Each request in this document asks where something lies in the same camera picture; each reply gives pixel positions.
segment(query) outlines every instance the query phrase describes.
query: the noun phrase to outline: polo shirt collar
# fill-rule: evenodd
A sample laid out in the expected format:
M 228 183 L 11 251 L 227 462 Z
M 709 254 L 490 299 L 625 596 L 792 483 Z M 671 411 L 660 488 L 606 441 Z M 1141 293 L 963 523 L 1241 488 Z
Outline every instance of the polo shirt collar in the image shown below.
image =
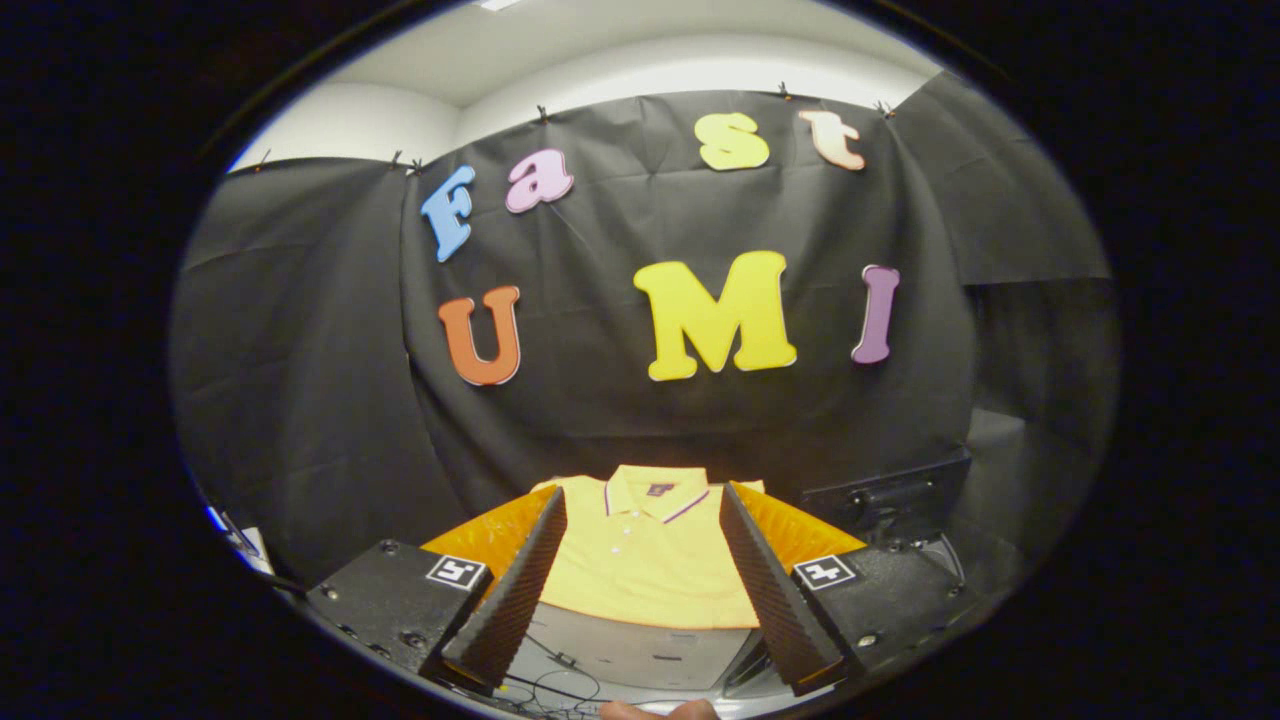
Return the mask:
M 673 484 L 643 506 L 636 498 L 632 486 Z M 640 465 L 618 465 L 617 471 L 604 484 L 604 512 L 645 512 L 650 518 L 669 523 L 689 509 L 707 498 L 707 470 L 703 468 L 644 468 Z

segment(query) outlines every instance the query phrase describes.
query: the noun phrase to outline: foam letter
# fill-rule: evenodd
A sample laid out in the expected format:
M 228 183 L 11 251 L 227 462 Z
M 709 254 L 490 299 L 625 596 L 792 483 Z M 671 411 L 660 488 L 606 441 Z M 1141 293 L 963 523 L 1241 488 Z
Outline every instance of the foam letter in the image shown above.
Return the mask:
M 498 333 L 498 356 L 492 361 L 476 355 L 471 334 L 471 311 L 476 304 L 470 297 L 460 297 L 440 305 L 440 322 L 449 342 L 453 369 L 474 386 L 500 386 L 520 369 L 520 334 L 516 332 L 516 300 L 520 288 L 495 287 L 484 295 L 484 304 L 493 311 L 493 324 Z
M 893 309 L 899 274 L 893 268 L 867 265 L 863 268 L 863 282 L 867 283 L 867 315 L 863 318 L 863 338 L 851 357 L 854 363 L 869 365 L 888 357 L 888 315 Z
M 563 152 L 539 150 L 516 163 L 507 182 L 516 183 L 507 192 L 507 209 L 520 214 L 539 202 L 564 197 L 568 188 L 573 187 L 573 176 L 564 170 Z
M 435 259 L 440 263 L 448 260 L 449 255 L 453 255 L 453 251 L 471 236 L 471 225 L 458 222 L 458 218 L 471 215 L 471 195 L 467 188 L 460 186 L 474 179 L 476 179 L 475 169 L 471 165 L 462 165 L 426 199 L 426 202 L 422 202 L 422 217 L 435 231 L 435 242 L 439 246 Z
M 685 355 L 685 336 L 713 373 L 724 368 L 739 328 L 742 346 L 733 355 L 740 370 L 786 368 L 796 361 L 782 319 L 778 278 L 787 260 L 778 252 L 756 250 L 739 255 L 728 269 L 719 301 L 684 263 L 640 268 L 635 286 L 649 295 L 658 357 L 649 365 L 654 380 L 694 377 L 698 361 Z
M 703 160 L 713 170 L 759 168 L 769 159 L 769 143 L 755 135 L 759 126 L 742 113 L 703 115 L 694 135 L 703 141 Z
M 846 170 L 867 167 L 861 155 L 849 151 L 845 138 L 858 140 L 858 131 L 846 126 L 840 115 L 826 110 L 800 110 L 800 118 L 809 120 L 813 127 L 813 146 L 828 163 Z

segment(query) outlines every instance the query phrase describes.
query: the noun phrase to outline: black fabric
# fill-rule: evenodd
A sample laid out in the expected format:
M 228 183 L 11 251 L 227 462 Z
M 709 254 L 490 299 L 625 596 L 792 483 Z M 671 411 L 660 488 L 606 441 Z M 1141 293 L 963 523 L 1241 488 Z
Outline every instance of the black fabric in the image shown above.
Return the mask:
M 861 133 L 869 168 L 823 160 L 797 111 L 824 108 Z M 769 142 L 763 168 L 716 172 L 692 136 L 708 113 L 742 111 Z M 573 190 L 522 215 L 503 206 L 507 173 L 561 149 Z M 471 237 L 447 261 L 419 208 L 458 165 L 475 168 Z M 593 105 L 475 142 L 411 181 L 404 205 L 406 337 L 422 409 L 468 510 L 483 511 L 552 475 L 609 477 L 620 462 L 699 465 L 713 480 L 806 487 L 914 466 L 964 441 L 973 323 L 937 209 L 874 110 L 746 92 L 689 92 Z M 774 250 L 790 368 L 653 382 L 653 318 L 632 286 L 640 268 L 686 263 L 718 296 L 733 259 Z M 859 366 L 861 270 L 902 273 L 884 363 Z M 436 309 L 471 297 L 481 357 L 495 350 L 480 297 L 521 288 L 522 360 L 500 387 L 452 372 Z
M 170 343 L 196 480 L 307 583 L 424 519 L 466 519 L 413 404 L 403 173 L 351 160 L 227 178 L 182 265 Z
M 553 475 L 699 465 L 813 487 L 964 446 L 951 520 L 975 588 L 1004 594 L 1083 500 L 1111 418 L 1114 299 L 1078 201 L 998 111 L 942 76 L 893 117 L 751 92 L 635 97 L 486 137 L 406 174 L 302 160 L 227 179 L 179 283 L 173 372 L 201 484 L 319 580 L 381 537 L 426 541 Z M 837 113 L 867 169 L 823 160 L 804 109 Z M 716 172 L 698 118 L 740 111 L 771 158 Z M 573 188 L 513 215 L 507 173 L 545 147 Z M 470 238 L 444 263 L 420 214 L 460 165 Z M 966 195 L 986 188 L 991 197 Z M 788 368 L 654 382 L 640 268 L 686 263 L 718 296 L 733 259 L 781 252 Z M 861 270 L 901 273 L 882 363 L 858 365 Z M 476 387 L 436 316 L 515 284 L 518 373 Z M 737 350 L 737 342 L 731 351 Z
M 893 109 L 891 126 L 928 178 L 963 283 L 1111 277 L 1066 178 L 963 79 L 937 74 Z

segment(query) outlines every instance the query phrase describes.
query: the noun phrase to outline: orange letter u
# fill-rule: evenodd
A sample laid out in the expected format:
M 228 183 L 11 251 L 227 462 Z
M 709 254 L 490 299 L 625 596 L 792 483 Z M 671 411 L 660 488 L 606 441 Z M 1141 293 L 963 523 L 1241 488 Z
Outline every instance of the orange letter u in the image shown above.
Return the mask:
M 520 288 L 515 286 L 495 287 L 484 295 L 484 304 L 493 313 L 494 329 L 498 333 L 498 356 L 481 360 L 476 355 L 475 338 L 471 334 L 471 313 L 476 304 L 470 297 L 460 297 L 440 305 L 440 322 L 444 323 L 444 337 L 449 343 L 449 357 L 453 369 L 462 379 L 474 386 L 499 386 L 520 369 L 520 336 L 516 332 L 516 300 Z

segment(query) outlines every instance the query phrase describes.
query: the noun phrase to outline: ceiling light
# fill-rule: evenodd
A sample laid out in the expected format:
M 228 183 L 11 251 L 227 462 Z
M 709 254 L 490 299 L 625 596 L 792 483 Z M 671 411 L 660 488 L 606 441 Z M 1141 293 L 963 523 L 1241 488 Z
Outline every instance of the ceiling light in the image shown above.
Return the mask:
M 509 8 L 515 5 L 516 3 L 520 3 L 520 0 L 484 0 L 484 3 L 476 3 L 476 4 L 484 8 L 485 10 L 493 10 L 494 13 L 497 13 L 503 8 Z

